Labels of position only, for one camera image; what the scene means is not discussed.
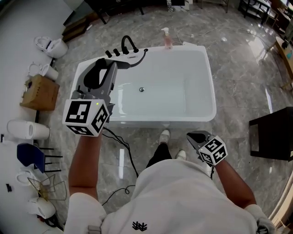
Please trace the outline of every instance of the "white bathtub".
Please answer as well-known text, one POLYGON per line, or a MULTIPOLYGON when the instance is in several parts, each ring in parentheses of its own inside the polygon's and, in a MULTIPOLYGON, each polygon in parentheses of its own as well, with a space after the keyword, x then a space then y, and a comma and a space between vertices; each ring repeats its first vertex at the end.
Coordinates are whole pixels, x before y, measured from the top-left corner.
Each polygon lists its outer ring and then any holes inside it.
MULTIPOLYGON (((118 70, 111 102, 115 103, 110 125, 175 127, 180 122, 207 122, 216 114, 211 69, 203 46, 148 48, 141 64, 118 70)), ((136 63, 143 56, 130 51, 112 59, 136 63)), ((94 58, 78 65, 71 92, 84 69, 94 58)))

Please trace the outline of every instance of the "marble floor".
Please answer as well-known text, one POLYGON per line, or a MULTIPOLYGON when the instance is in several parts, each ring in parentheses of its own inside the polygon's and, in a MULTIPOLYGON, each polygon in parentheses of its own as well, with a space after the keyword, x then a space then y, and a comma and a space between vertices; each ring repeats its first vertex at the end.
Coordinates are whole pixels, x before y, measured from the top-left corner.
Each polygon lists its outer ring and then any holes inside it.
MULTIPOLYGON (((62 125, 65 100, 69 98, 77 65, 87 59, 120 48, 121 38, 130 35, 138 48, 162 46, 161 28, 169 27, 174 41, 187 41, 206 47, 210 61, 217 114, 212 121, 192 123, 189 129, 170 129, 169 149, 175 156, 180 149, 187 152, 187 159, 195 161, 197 155, 186 139, 186 133, 193 130, 207 130, 220 136, 226 143, 228 162, 253 190, 257 203, 265 214, 270 215, 277 204, 287 179, 292 172, 293 162, 268 160, 250 156, 248 121, 293 105, 292 93, 280 88, 288 79, 282 59, 276 51, 265 53, 277 34, 269 27, 261 27, 260 20, 247 17, 236 9, 225 10, 218 5, 206 4, 204 9, 194 6, 190 12, 167 12, 164 8, 145 8, 145 15, 139 11, 111 17, 108 24, 94 22, 93 27, 68 43, 68 53, 55 63, 60 75, 57 83, 60 90, 53 112, 42 112, 40 123, 51 129, 49 140, 43 142, 56 148, 63 155, 57 167, 58 180, 68 186, 68 171, 78 136, 62 125), (188 34, 203 34, 220 26, 221 28, 198 37, 188 34)), ((140 173, 158 146, 162 129, 154 128, 112 128, 130 144, 134 164, 140 173)), ((213 179, 223 191, 217 174, 213 179)), ((133 185, 136 175, 131 167, 127 150, 116 141, 103 138, 99 161, 98 196, 105 202, 113 191, 133 185)), ((64 194, 64 188, 56 196, 64 194)), ((131 194, 117 192, 104 205, 110 213, 130 200, 131 194)), ((61 222, 66 220, 68 198, 54 202, 61 222)))

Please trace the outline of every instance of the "black and white marker cube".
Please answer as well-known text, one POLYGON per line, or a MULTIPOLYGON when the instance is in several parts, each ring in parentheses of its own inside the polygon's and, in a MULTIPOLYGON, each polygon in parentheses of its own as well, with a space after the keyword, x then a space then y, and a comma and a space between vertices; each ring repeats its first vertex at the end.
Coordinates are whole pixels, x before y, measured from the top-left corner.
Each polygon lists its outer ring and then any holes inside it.
POLYGON ((65 102, 62 123, 75 134, 97 137, 108 118, 104 100, 69 99, 65 102))
POLYGON ((212 165, 217 165, 228 155, 225 143, 218 136, 201 147, 199 152, 202 160, 212 165))

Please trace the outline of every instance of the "blue chair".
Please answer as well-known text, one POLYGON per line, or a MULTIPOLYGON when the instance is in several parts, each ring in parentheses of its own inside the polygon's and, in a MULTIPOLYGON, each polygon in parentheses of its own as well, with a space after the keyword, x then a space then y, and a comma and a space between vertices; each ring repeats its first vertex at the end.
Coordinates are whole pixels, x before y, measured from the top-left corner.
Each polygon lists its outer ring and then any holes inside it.
POLYGON ((58 172, 61 170, 45 170, 45 165, 52 164, 46 163, 46 158, 62 158, 62 156, 45 155, 40 148, 35 145, 22 143, 17 146, 17 159, 24 165, 29 166, 34 164, 42 173, 44 172, 58 172))

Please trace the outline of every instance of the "soap dispenser bottle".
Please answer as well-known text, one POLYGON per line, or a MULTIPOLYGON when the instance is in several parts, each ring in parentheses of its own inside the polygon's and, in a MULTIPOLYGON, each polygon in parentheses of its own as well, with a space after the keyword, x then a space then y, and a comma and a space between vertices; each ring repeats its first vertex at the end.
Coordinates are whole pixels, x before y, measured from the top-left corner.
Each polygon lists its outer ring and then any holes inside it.
POLYGON ((162 28, 162 30, 165 32, 164 33, 165 48, 172 49, 173 45, 172 45, 172 39, 169 35, 169 29, 165 27, 165 28, 162 28))

